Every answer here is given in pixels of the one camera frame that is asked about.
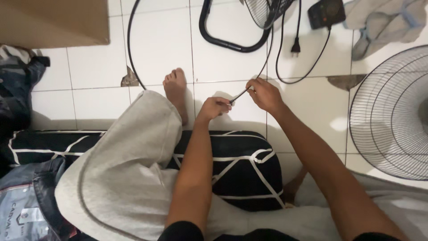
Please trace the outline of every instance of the cardboard box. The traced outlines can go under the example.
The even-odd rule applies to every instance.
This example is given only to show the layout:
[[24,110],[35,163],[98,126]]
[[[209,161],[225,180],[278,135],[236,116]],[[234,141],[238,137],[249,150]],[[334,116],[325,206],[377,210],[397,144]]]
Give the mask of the cardboard box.
[[107,0],[0,0],[0,43],[29,49],[107,45]]

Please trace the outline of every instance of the black cable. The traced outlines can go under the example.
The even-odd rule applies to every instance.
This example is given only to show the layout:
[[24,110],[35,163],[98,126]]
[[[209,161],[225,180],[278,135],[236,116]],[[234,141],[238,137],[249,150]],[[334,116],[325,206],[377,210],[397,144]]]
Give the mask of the black cable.
[[137,78],[138,82],[140,83],[141,87],[146,90],[146,87],[141,82],[140,78],[138,77],[137,71],[135,70],[134,63],[132,62],[132,56],[131,56],[131,26],[132,26],[132,19],[134,18],[135,10],[138,7],[138,4],[140,3],[140,0],[136,0],[134,3],[134,7],[132,8],[131,15],[129,16],[129,24],[128,24],[128,56],[129,56],[129,62],[131,63],[132,71],[135,74],[135,77]]
[[300,17],[302,16],[302,0],[299,0],[299,19],[297,20],[297,33],[296,38],[294,39],[294,45],[291,48],[291,52],[294,54],[297,54],[297,57],[299,57],[300,53],[300,44],[299,44],[299,30],[300,30]]
[[281,43],[279,45],[279,51],[278,51],[278,56],[276,57],[276,64],[275,64],[275,70],[276,70],[276,76],[278,77],[278,79],[284,83],[284,84],[295,84],[297,82],[300,82],[301,80],[303,80],[304,78],[308,77],[308,75],[312,72],[312,70],[315,68],[315,65],[318,63],[318,60],[320,60],[322,53],[324,53],[324,49],[327,46],[328,43],[328,39],[330,38],[330,33],[331,33],[331,26],[328,27],[328,35],[327,35],[327,40],[325,41],[324,47],[321,50],[320,55],[318,56],[318,59],[315,61],[314,65],[312,65],[312,68],[305,74],[305,76],[303,76],[301,79],[298,79],[294,82],[285,82],[283,79],[281,79],[281,77],[279,76],[278,73],[278,60],[279,60],[279,55],[281,54],[281,49],[282,49],[282,41],[284,39],[284,16],[285,13],[282,15],[282,27],[281,27]]
[[[267,53],[268,55],[267,55],[267,58],[266,58],[266,61],[265,61],[265,64],[263,65],[263,68],[260,70],[260,73],[259,73],[259,75],[257,75],[257,77],[256,78],[258,78],[258,77],[260,77],[260,75],[262,74],[262,72],[263,72],[263,70],[265,69],[265,67],[266,67],[266,64],[268,63],[268,59],[269,59],[269,56],[270,56],[270,51],[272,50],[272,43],[273,43],[273,25],[272,25],[272,27],[270,28],[270,31],[271,31],[271,34],[272,34],[272,36],[270,37],[270,47],[269,47],[269,52]],[[247,88],[247,89],[245,89],[244,91],[242,91],[236,98],[234,98],[233,100],[231,100],[230,101],[230,105],[237,99],[237,98],[239,98],[239,97],[241,97],[241,95],[243,95],[245,92],[247,92],[247,90],[249,90],[250,88]]]

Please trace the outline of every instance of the person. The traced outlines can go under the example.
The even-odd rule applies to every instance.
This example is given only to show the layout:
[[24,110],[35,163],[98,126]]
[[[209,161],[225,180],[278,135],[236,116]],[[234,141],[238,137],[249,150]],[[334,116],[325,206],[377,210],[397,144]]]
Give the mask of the person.
[[203,103],[180,171],[166,169],[181,126],[188,122],[182,69],[168,74],[163,85],[166,98],[142,92],[57,185],[61,214],[91,237],[100,241],[428,237],[423,229],[428,211],[422,205],[428,202],[427,192],[349,172],[328,144],[293,114],[279,90],[261,78],[247,83],[252,87],[248,94],[278,121],[304,166],[284,187],[286,200],[296,207],[247,212],[212,194],[208,126],[232,111],[225,98],[210,97]]
[[[262,78],[246,88],[258,107],[271,114],[290,140],[304,168],[326,197],[343,240],[402,240],[407,237],[369,198],[336,153],[301,122],[282,101],[279,90]],[[195,120],[194,132],[177,176],[166,229],[160,241],[203,241],[211,206],[212,153],[208,124],[231,108],[228,100],[209,98]],[[231,237],[216,239],[232,240]],[[233,240],[244,240],[234,237]],[[254,232],[245,240],[296,240],[274,230]]]

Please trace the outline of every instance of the black control box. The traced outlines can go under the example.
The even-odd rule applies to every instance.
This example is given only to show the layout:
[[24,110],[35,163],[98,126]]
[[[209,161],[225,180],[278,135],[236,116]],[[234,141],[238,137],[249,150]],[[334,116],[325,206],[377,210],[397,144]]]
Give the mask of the black control box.
[[312,29],[332,26],[346,20],[342,0],[321,0],[308,10]]

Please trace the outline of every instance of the hand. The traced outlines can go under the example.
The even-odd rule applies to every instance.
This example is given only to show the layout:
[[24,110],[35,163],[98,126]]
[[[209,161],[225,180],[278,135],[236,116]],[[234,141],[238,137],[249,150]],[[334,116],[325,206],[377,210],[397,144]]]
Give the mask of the hand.
[[272,114],[285,105],[278,88],[264,79],[251,79],[248,81],[246,88],[251,86],[254,87],[254,90],[249,89],[248,93],[254,100],[254,103],[261,109]]
[[202,109],[196,120],[209,122],[222,113],[228,113],[232,110],[229,103],[230,101],[228,99],[222,97],[209,97],[202,105]]

